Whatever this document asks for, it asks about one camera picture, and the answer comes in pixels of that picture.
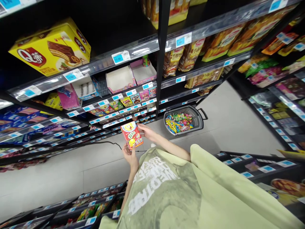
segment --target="gray tiled floor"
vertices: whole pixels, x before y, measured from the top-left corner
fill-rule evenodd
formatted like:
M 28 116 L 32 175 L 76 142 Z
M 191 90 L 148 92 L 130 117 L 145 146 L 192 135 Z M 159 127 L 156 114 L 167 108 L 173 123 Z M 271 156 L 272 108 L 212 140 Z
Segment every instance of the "gray tiled floor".
M 194 143 L 211 154 L 220 150 L 278 154 L 281 145 L 226 82 L 200 105 L 209 119 L 202 130 L 173 137 L 162 120 L 153 130 L 189 150 Z M 123 146 L 122 135 L 108 139 Z M 139 150 L 150 148 L 144 139 Z M 129 168 L 117 145 L 86 146 L 51 158 L 47 163 L 0 174 L 0 222 L 22 211 L 77 196 L 121 181 Z

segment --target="basket handle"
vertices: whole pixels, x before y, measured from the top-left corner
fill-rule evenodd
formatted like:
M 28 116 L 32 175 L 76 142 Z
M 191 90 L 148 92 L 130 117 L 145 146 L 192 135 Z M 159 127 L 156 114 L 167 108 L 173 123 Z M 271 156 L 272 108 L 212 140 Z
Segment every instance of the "basket handle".
M 204 114 L 204 119 L 202 119 L 202 120 L 208 120 L 209 118 L 207 117 L 207 114 L 204 112 L 204 110 L 202 109 L 202 108 L 199 108 L 199 110 L 201 110 L 202 111 L 202 113 Z

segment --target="hand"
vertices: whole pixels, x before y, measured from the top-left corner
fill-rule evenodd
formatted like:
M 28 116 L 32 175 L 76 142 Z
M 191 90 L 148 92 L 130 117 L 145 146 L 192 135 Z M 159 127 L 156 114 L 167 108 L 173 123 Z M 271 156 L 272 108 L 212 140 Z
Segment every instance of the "hand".
M 141 136 L 146 137 L 147 139 L 151 140 L 152 142 L 158 142 L 159 135 L 150 129 L 148 126 L 143 124 L 138 124 L 139 132 Z
M 137 172 L 139 169 L 139 161 L 136 157 L 136 147 L 133 145 L 132 152 L 127 147 L 127 144 L 123 146 L 122 152 L 124 154 L 124 158 L 130 165 L 130 170 L 133 172 Z

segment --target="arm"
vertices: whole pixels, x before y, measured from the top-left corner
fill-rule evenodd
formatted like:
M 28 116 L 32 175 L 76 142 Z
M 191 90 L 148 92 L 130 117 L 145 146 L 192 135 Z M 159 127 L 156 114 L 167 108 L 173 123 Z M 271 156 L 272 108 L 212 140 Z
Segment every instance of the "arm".
M 174 143 L 170 142 L 169 140 L 165 139 L 161 135 L 154 132 L 148 126 L 143 124 L 138 124 L 138 128 L 140 129 L 140 133 L 143 133 L 143 136 L 148 138 L 149 140 L 157 143 L 162 148 L 164 148 L 170 154 L 173 154 L 181 159 L 191 161 L 191 155 L 186 150 L 182 149 L 181 147 L 175 145 Z

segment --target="pink display box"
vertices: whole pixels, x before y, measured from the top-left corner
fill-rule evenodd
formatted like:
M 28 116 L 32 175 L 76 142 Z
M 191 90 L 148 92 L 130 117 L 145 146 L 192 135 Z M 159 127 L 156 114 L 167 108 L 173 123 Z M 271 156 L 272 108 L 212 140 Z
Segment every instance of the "pink display box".
M 140 59 L 130 64 L 133 76 L 138 85 L 145 84 L 157 78 L 157 72 L 152 64 L 144 67 L 142 65 L 143 61 L 143 59 Z

